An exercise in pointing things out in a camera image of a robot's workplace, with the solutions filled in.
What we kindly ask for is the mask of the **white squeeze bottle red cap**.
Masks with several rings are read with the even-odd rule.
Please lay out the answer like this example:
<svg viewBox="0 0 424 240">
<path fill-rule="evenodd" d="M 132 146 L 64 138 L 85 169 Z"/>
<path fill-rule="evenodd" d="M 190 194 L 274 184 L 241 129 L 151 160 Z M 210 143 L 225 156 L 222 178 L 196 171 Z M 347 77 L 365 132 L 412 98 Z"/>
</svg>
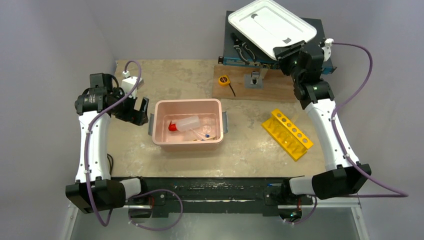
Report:
<svg viewBox="0 0 424 240">
<path fill-rule="evenodd" d="M 195 115 L 177 120 L 175 123 L 171 121 L 168 125 L 168 130 L 171 132 L 185 132 L 188 130 L 199 128 L 200 126 L 200 119 L 197 115 Z"/>
</svg>

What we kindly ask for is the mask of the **white rectangular tray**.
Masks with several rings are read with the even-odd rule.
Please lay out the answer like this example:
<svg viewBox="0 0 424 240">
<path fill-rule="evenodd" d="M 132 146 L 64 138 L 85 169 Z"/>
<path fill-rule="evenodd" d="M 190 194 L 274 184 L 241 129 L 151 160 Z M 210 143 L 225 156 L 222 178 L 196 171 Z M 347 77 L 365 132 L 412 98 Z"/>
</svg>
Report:
<svg viewBox="0 0 424 240">
<path fill-rule="evenodd" d="M 317 35 L 314 26 L 273 0 L 255 0 L 231 13 L 228 22 L 273 60 L 274 48 L 308 43 Z"/>
</svg>

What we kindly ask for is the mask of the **pink plastic bin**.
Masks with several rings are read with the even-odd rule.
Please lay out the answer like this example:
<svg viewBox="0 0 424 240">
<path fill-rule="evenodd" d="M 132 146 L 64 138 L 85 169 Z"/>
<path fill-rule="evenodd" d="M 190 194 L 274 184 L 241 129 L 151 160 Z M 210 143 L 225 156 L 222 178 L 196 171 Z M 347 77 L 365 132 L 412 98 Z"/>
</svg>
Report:
<svg viewBox="0 0 424 240">
<path fill-rule="evenodd" d="M 201 126 L 195 129 L 180 131 L 169 131 L 170 122 L 175 123 L 178 120 L 198 116 L 214 118 L 216 125 L 212 132 L 205 133 Z M 215 98 L 205 99 L 177 99 L 161 100 L 155 106 L 152 116 L 152 124 L 149 127 L 152 141 L 163 150 L 172 151 L 208 151 L 217 149 L 224 139 L 225 124 L 227 123 L 226 114 L 222 110 L 222 103 Z M 214 141 L 193 141 L 196 138 L 202 138 L 193 130 L 216 136 Z"/>
</svg>

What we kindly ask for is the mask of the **small blue capped tube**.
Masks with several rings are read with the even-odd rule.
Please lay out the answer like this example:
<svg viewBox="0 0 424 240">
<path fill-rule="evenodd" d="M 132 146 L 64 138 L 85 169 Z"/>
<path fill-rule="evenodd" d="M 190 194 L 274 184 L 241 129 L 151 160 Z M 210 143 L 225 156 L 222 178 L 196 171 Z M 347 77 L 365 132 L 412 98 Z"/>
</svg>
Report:
<svg viewBox="0 0 424 240">
<path fill-rule="evenodd" d="M 207 133 L 203 133 L 203 132 L 200 132 L 200 131 L 197 131 L 197 130 L 192 130 L 194 133 L 196 133 L 197 135 L 199 135 L 199 136 L 201 136 L 202 138 L 209 138 L 210 137 L 210 135 L 209 134 L 207 134 Z"/>
</svg>

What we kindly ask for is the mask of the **wooden stick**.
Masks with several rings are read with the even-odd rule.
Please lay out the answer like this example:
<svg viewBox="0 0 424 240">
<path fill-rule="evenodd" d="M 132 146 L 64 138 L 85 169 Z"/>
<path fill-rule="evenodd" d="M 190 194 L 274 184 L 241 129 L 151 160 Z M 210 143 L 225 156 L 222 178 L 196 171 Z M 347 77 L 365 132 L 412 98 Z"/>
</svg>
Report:
<svg viewBox="0 0 424 240">
<path fill-rule="evenodd" d="M 200 137 L 193 140 L 193 142 L 200 142 L 200 141 L 216 141 L 218 138 L 216 136 L 209 136 L 209 137 Z"/>
</svg>

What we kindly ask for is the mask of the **yellow test tube rack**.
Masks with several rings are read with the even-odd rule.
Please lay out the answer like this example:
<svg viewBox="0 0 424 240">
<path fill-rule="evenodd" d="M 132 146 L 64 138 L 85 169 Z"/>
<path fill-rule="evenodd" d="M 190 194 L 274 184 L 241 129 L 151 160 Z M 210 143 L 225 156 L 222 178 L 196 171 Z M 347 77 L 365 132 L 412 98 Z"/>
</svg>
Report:
<svg viewBox="0 0 424 240">
<path fill-rule="evenodd" d="M 261 126 L 297 162 L 314 143 L 279 109 L 271 112 L 271 117 Z"/>
</svg>

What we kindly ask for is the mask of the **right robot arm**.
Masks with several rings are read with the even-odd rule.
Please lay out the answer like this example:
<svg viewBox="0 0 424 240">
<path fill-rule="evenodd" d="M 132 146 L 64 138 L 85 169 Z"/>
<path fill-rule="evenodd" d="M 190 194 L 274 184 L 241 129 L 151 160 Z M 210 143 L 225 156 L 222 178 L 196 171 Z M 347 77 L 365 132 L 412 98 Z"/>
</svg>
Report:
<svg viewBox="0 0 424 240">
<path fill-rule="evenodd" d="M 312 120 L 325 162 L 325 171 L 320 174 L 285 179 L 280 191 L 282 200 L 292 204 L 303 195 L 325 200 L 356 194 L 372 171 L 368 164 L 360 163 L 350 147 L 335 112 L 333 91 L 321 77 L 330 51 L 321 43 L 301 41 L 275 47 L 273 53 L 282 73 L 291 77 L 294 95 Z"/>
</svg>

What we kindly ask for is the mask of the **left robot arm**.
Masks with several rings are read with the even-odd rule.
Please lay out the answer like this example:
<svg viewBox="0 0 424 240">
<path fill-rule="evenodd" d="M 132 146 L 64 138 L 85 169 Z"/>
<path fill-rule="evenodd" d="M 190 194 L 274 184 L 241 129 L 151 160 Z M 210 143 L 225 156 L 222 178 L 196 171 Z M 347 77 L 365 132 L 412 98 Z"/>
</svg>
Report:
<svg viewBox="0 0 424 240">
<path fill-rule="evenodd" d="M 107 153 L 107 137 L 112 116 L 137 126 L 148 123 L 149 99 L 144 97 L 139 110 L 135 109 L 138 83 L 142 78 L 122 73 L 118 82 L 108 73 L 89 76 L 90 87 L 74 103 L 81 131 L 80 160 L 75 183 L 65 188 L 66 197 L 84 214 L 124 206 L 129 198 L 138 205 L 146 203 L 149 191 L 140 177 L 111 179 L 112 159 Z"/>
</svg>

